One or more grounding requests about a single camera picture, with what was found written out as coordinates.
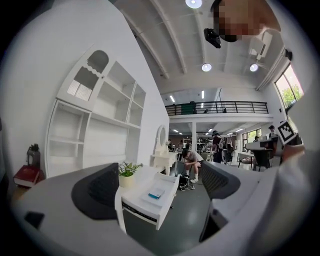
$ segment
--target potted plant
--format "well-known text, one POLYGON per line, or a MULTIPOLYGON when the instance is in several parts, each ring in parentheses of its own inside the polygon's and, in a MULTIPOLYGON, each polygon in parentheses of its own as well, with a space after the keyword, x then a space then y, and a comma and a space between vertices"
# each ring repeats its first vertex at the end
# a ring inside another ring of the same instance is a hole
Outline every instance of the potted plant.
POLYGON ((130 188, 135 184, 135 172, 142 167, 143 164, 133 164, 123 162, 119 165, 119 186, 123 188, 130 188))

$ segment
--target air conditioner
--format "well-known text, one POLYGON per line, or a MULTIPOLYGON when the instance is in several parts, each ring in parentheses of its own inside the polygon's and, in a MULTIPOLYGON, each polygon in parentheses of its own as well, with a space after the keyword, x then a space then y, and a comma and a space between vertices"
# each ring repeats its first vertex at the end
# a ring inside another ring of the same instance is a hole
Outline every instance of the air conditioner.
POLYGON ((268 32, 253 37, 250 41, 249 54, 256 56, 257 60, 264 58, 268 52, 271 40, 272 34, 268 32))

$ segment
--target black railing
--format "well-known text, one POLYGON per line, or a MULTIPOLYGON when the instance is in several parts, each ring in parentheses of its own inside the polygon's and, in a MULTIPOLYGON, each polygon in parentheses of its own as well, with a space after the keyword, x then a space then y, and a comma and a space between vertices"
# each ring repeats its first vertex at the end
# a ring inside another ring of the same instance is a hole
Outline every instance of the black railing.
POLYGON ((207 101, 166 106, 169 116, 217 114, 217 113, 258 113, 268 114, 266 102, 258 101, 207 101))

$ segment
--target light fixture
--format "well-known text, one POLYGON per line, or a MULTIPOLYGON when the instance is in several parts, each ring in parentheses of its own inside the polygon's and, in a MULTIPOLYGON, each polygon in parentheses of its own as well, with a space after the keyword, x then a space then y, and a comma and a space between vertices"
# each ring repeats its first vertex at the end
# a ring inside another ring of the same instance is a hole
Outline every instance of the light fixture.
POLYGON ((185 0, 187 6, 192 9, 197 9, 202 5, 202 0, 185 0))
POLYGON ((209 64, 209 63, 204 63, 203 65, 202 65, 202 70, 204 71, 204 72, 208 72, 208 71, 210 71, 212 69, 212 66, 211 66, 211 64, 209 64))
POLYGON ((250 66, 250 71, 251 72, 256 72, 258 70, 259 66, 257 64, 251 64, 250 66))

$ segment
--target open drawer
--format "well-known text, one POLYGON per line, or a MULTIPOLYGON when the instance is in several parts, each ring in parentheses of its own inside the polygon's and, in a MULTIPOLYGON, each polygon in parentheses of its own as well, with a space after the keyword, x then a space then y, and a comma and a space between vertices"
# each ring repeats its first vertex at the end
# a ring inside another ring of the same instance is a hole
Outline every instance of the open drawer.
POLYGON ((159 230, 170 209, 179 185, 179 178, 156 173, 154 178, 122 194, 122 207, 144 221, 155 225, 159 230), (159 199, 148 196, 152 188, 163 189, 159 199))

